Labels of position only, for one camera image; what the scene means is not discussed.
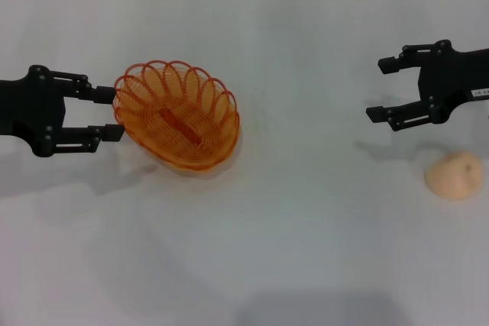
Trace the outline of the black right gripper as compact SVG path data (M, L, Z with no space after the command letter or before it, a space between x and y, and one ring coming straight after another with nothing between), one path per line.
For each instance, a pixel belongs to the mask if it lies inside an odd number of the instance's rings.
M393 131L443 124L458 106L488 100L487 49L460 52L449 40L405 45L398 56L379 59L377 65L383 74L420 69L421 101L366 108L373 123L388 123Z

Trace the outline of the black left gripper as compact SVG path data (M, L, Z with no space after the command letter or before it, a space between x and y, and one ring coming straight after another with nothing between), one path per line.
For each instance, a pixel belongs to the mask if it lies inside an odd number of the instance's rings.
M18 80L1 81L1 135L26 142L34 155L95 153L99 144L119 142L125 132L120 124L63 127L64 98L111 105L113 87L92 87L84 74L62 73L33 65Z

